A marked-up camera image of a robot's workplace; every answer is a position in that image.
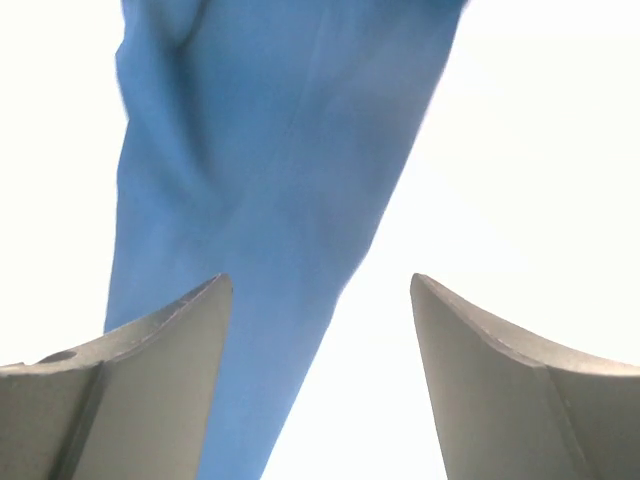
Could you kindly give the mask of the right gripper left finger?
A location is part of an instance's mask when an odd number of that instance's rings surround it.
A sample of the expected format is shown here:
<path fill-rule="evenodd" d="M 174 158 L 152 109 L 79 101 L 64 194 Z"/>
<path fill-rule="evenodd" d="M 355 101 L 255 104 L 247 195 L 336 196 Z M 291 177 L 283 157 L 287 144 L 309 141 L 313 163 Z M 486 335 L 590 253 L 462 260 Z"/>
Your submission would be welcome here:
<path fill-rule="evenodd" d="M 194 478 L 231 299 L 219 275 L 90 342 L 4 366 L 2 478 Z"/>

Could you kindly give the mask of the blue t shirt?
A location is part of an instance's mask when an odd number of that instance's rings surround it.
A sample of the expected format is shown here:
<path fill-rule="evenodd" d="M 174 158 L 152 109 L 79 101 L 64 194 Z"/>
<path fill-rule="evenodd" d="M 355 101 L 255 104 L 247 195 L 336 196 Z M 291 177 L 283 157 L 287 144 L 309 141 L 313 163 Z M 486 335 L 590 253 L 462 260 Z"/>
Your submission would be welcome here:
<path fill-rule="evenodd" d="M 367 254 L 461 1 L 126 1 L 105 326 L 226 273 L 198 475 L 257 479 Z"/>

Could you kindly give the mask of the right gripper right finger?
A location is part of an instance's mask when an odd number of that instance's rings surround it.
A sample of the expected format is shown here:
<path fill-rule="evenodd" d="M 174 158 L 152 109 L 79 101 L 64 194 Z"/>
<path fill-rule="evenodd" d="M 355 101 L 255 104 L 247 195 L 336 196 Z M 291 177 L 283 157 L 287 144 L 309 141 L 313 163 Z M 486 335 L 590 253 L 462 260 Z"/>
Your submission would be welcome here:
<path fill-rule="evenodd" d="M 638 478 L 636 366 L 540 337 L 428 276 L 410 290 L 449 478 Z"/>

